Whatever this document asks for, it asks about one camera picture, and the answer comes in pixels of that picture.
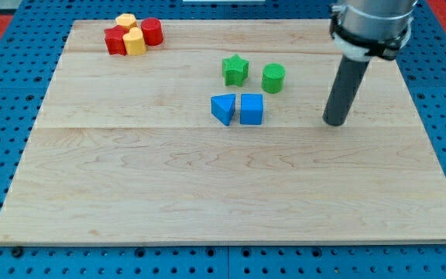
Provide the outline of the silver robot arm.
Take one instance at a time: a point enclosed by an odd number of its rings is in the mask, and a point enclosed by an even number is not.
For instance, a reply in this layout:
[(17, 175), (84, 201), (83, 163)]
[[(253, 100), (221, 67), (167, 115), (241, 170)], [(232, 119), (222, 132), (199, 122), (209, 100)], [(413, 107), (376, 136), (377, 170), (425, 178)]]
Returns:
[(417, 0), (337, 0), (330, 6), (330, 34), (356, 62), (394, 60), (411, 37)]

